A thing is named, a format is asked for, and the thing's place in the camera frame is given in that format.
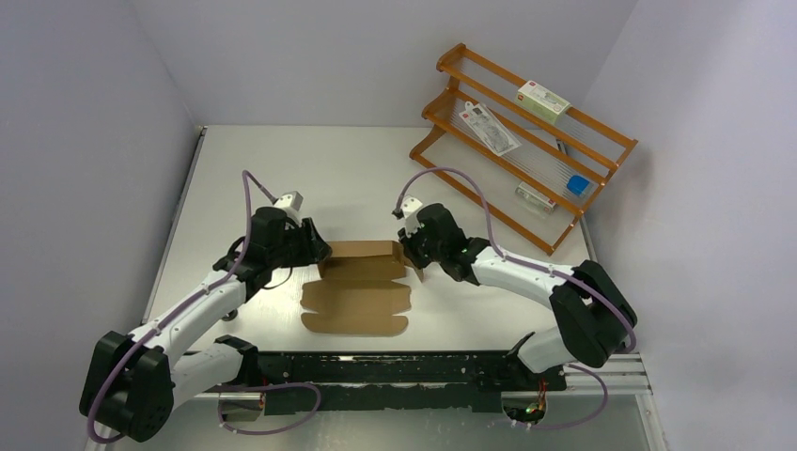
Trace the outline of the brown cardboard box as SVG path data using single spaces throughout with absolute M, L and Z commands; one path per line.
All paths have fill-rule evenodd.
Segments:
M 304 327 L 316 334 L 390 337 L 409 325 L 404 315 L 412 289 L 402 280 L 424 272 L 396 241 L 331 241 L 318 265 L 320 279 L 305 283 L 300 301 Z

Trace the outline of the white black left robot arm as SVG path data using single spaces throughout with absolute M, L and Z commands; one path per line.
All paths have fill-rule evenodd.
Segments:
M 151 439 L 181 404 L 217 385 L 245 391 L 261 383 L 258 348 L 223 335 L 198 353 L 189 348 L 215 323 L 271 282 L 278 269 L 317 265 L 332 255 L 309 217 L 262 207 L 243 236 L 195 291 L 161 316 L 126 333 L 110 331 L 92 353 L 79 412 L 119 437 Z

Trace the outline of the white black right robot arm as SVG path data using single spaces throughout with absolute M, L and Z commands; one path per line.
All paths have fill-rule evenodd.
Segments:
M 416 268 L 436 264 L 457 282 L 500 288 L 553 314 L 554 326 L 526 335 L 511 351 L 507 374 L 515 387 L 531 388 L 555 366 L 600 368 L 632 344 L 638 318 L 599 263 L 567 266 L 505 251 L 486 238 L 466 236 L 440 203 L 411 197 L 392 214 L 403 223 L 399 242 Z

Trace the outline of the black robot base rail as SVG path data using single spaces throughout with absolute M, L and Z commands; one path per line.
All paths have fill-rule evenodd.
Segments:
M 248 351 L 244 371 L 215 391 L 267 386 L 268 415 L 468 409 L 502 413 L 506 393 L 567 387 L 562 366 L 528 369 L 516 349 L 416 351 Z

